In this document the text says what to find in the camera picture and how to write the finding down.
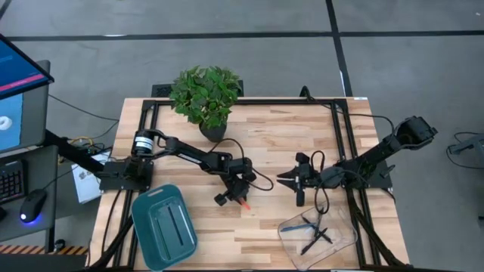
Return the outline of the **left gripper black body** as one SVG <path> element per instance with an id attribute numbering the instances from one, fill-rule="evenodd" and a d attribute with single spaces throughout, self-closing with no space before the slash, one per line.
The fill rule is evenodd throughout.
<path id="1" fill-rule="evenodd" d="M 237 174 L 221 175 L 220 178 L 227 190 L 223 194 L 216 195 L 214 200 L 219 206 L 223 206 L 227 201 L 234 201 L 233 195 L 235 193 L 240 193 L 244 197 L 244 194 L 249 192 L 250 184 L 256 180 L 256 175 L 250 172 L 249 174 L 242 174 L 240 178 Z M 246 205 L 244 198 L 239 205 Z"/>

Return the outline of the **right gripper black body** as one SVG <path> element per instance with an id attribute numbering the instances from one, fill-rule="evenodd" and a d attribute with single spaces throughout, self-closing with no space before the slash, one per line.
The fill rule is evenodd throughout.
<path id="1" fill-rule="evenodd" d="M 309 156 L 304 153 L 296 154 L 296 177 L 295 177 L 295 192 L 296 205 L 298 207 L 305 204 L 305 192 L 307 187 L 316 187 L 319 183 L 319 173 L 315 170 Z"/>

